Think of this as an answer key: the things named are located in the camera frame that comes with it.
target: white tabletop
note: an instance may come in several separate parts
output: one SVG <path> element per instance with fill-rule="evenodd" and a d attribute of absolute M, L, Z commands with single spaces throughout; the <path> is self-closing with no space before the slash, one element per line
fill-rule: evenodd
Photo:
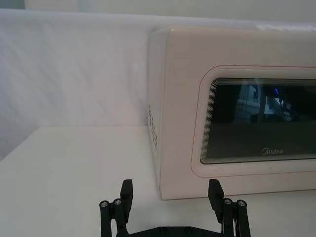
<path fill-rule="evenodd" d="M 0 162 L 0 236 L 100 237 L 99 202 L 118 198 L 124 179 L 134 187 L 130 233 L 220 231 L 207 198 L 162 200 L 153 165 L 145 126 L 40 128 Z M 316 235 L 316 190 L 231 198 L 248 203 L 253 237 Z"/>

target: dark glass window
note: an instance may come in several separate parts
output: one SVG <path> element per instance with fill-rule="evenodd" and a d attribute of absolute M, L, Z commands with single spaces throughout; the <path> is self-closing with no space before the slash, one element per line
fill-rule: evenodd
<path fill-rule="evenodd" d="M 201 162 L 315 158 L 316 80 L 218 78 Z"/>

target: white wall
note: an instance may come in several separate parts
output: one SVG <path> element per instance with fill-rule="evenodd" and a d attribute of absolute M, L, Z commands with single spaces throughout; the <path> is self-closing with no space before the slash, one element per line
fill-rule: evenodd
<path fill-rule="evenodd" d="M 274 21 L 316 21 L 315 0 L 78 0 L 79 11 Z"/>
<path fill-rule="evenodd" d="M 78 0 L 25 0 L 27 10 L 78 11 Z"/>

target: white backdrop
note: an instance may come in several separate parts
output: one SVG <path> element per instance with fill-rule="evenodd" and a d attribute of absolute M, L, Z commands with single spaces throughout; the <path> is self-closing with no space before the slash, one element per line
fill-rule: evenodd
<path fill-rule="evenodd" d="M 206 18 L 0 10 L 0 159 L 39 126 L 145 125 L 148 33 Z"/>

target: midea logo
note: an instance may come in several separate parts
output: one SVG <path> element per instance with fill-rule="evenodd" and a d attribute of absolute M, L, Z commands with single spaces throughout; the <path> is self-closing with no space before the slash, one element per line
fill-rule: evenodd
<path fill-rule="evenodd" d="M 277 149 L 270 149 L 269 147 L 265 147 L 264 149 L 262 149 L 261 154 L 263 156 L 267 156 L 267 155 L 274 155 L 274 154 L 282 154 L 283 150 L 277 150 Z"/>

